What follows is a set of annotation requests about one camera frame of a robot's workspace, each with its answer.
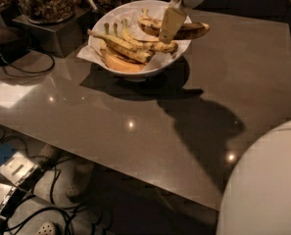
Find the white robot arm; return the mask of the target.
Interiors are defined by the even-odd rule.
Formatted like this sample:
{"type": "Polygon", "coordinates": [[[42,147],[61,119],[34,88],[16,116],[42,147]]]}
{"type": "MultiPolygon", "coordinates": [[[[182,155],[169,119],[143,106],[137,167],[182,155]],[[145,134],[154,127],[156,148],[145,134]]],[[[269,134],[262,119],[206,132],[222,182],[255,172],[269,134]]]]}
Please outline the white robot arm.
{"type": "Polygon", "coordinates": [[[192,81],[160,106],[188,153],[170,190],[219,213],[218,235],[291,235],[290,0],[207,0],[192,81]]]}

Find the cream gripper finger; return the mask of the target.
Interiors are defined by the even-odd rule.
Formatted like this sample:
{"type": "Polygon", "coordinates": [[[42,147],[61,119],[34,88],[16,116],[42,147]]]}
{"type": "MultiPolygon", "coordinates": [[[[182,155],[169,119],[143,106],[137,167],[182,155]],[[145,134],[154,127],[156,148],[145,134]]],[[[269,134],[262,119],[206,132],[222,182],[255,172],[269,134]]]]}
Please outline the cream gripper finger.
{"type": "Polygon", "coordinates": [[[174,40],[177,32],[181,29],[186,21],[187,13],[183,6],[183,1],[171,1],[166,7],[163,16],[159,39],[164,43],[170,43],[174,40]]]}

